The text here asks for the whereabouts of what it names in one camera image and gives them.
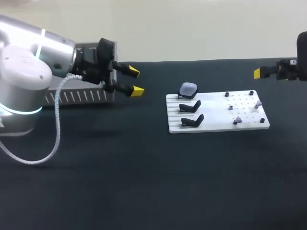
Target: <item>grey peg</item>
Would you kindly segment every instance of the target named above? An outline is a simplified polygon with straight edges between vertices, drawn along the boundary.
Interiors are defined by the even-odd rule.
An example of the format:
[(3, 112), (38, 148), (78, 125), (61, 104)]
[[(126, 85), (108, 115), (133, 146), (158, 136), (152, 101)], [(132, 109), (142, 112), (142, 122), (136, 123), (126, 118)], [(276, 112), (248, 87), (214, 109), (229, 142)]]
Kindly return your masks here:
[(242, 123), (242, 119), (239, 116), (236, 117), (235, 121), (237, 121), (238, 123)]
[(239, 116), (234, 120), (234, 125), (237, 125), (238, 123), (242, 123), (242, 119)]
[(258, 109), (259, 106), (262, 106), (262, 102), (261, 101), (257, 101), (257, 103), (255, 104), (255, 109)]

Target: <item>white cable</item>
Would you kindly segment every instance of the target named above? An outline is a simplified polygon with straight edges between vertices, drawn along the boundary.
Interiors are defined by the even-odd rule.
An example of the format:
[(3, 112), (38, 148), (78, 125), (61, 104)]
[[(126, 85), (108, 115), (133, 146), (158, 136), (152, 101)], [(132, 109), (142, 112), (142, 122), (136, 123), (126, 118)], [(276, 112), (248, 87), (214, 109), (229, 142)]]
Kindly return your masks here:
[(44, 163), (46, 161), (48, 161), (51, 157), (53, 157), (57, 150), (58, 150), (58, 147), (59, 147), (59, 140), (60, 140), (60, 137), (61, 137), (61, 127), (60, 127), (60, 123), (59, 123), (59, 93), (61, 92), (65, 82), (69, 81), (69, 80), (82, 80), (82, 77), (79, 76), (79, 75), (71, 75), (71, 76), (67, 76), (65, 77), (61, 83), (59, 84), (58, 88), (57, 88), (57, 91), (56, 91), (56, 96), (54, 98), (54, 112), (55, 112), (55, 115), (56, 115), (56, 129), (57, 129), (57, 137), (56, 137), (56, 143), (53, 147), (53, 150), (51, 151), (51, 153), (49, 153), (48, 156), (46, 156), (45, 158), (41, 159), (41, 160), (38, 160), (38, 161), (26, 161), (24, 159), (21, 159), (17, 156), (15, 156), (14, 154), (12, 154), (5, 146), (4, 144), (0, 141), (0, 148), (3, 149), (3, 151), (8, 154), (11, 158), (13, 158), (14, 160), (20, 162), (20, 163), (23, 163), (23, 164), (30, 164), (30, 165), (34, 165), (34, 164), (41, 164), (41, 163)]

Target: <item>white wall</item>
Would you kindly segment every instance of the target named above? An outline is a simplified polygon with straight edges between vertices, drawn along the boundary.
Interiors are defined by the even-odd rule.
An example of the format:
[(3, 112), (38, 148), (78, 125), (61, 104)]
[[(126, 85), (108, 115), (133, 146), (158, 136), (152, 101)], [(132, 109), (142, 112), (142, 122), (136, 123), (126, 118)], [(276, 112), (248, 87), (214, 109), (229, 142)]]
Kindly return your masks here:
[(0, 13), (116, 40), (121, 61), (295, 57), (307, 31), (306, 0), (0, 0)]

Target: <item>black table surface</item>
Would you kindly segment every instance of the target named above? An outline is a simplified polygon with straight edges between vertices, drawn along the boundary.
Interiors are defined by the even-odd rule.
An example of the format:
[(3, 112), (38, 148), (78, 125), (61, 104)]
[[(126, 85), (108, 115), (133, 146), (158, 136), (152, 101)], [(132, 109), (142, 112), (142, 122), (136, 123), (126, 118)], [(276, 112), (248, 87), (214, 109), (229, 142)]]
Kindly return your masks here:
[[(275, 62), (134, 63), (142, 75), (127, 81), (145, 95), (61, 109), (49, 162), (0, 154), (0, 229), (307, 229), (307, 83), (253, 80)], [(165, 95), (184, 82), (200, 92), (256, 90), (270, 128), (169, 134)], [(45, 109), (32, 133), (1, 140), (37, 160), (54, 145), (54, 123)]]

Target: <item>white plastic tray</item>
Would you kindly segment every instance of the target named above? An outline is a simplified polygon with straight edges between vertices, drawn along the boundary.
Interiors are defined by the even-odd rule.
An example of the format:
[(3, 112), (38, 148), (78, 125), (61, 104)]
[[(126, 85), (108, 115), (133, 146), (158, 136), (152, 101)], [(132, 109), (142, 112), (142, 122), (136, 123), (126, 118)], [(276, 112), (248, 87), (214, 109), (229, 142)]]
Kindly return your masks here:
[[(167, 117), (170, 133), (201, 133), (201, 132), (225, 132), (240, 130), (268, 129), (270, 123), (265, 115), (263, 106), (255, 109), (257, 101), (261, 101), (254, 91), (250, 96), (249, 91), (229, 92), (229, 97), (225, 97), (226, 92), (198, 93), (192, 100), (178, 98), (177, 94), (166, 96)], [(201, 100), (201, 106), (196, 113), (180, 112), (179, 104), (194, 104)], [(197, 128), (182, 126), (181, 119), (188, 118), (197, 120), (200, 114), (204, 115), (204, 120)], [(237, 125), (233, 121), (240, 117), (242, 123)]]

